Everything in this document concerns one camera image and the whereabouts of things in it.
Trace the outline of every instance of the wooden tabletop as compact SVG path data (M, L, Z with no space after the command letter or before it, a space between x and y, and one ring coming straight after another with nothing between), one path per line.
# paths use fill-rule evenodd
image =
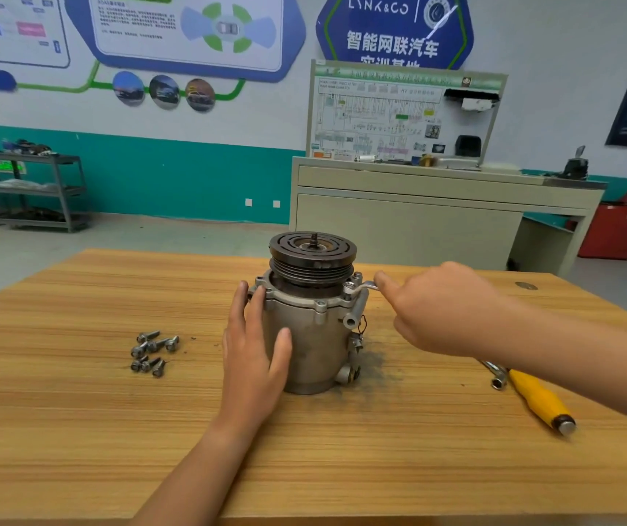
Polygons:
M366 278L376 269L356 267ZM0 291L0 520L131 517L216 413L233 289L266 268L94 249ZM419 271L384 269L399 280ZM544 308L627 328L627 312L553 275L484 275ZM283 395L225 517L627 514L626 417L556 389L579 423L561 438L511 388L494 391L478 362L408 345L376 292L366 314L360 380ZM129 370L136 334L152 329L183 340L159 380Z

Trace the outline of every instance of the hex bolt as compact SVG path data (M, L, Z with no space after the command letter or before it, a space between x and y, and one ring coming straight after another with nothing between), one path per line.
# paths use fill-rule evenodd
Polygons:
M141 332L136 337L136 341L138 343L149 342L151 339L155 339L159 335L160 335L160 331L159 330L153 330L152 332Z
M141 345L136 345L135 347L133 347L131 349L131 355L133 356L133 358L140 358L141 356L143 356L143 354L145 354L145 351L147 350L147 344L148 342L144 342L141 343Z
M166 363L167 362L165 362L164 360L161 360L155 367L153 367L153 376L155 378L160 378L161 376L165 374Z
M169 341L169 338L161 339L159 342L145 342L145 349L149 353L156 353Z
M133 360L133 363L131 363L131 370L134 373L137 373L138 371L140 371L141 365L143 365L143 363L147 362L148 358L149 358L149 356L146 354L145 356L141 356L137 360Z
M147 373L148 371L150 371L153 367L155 367L158 363L162 361L163 361L162 358L160 358L159 356L155 358L154 360L145 361L140 365L140 370L143 371L144 373Z
M168 350L168 353L174 353L177 350L178 343L179 336L169 338L169 340L165 342L165 348Z

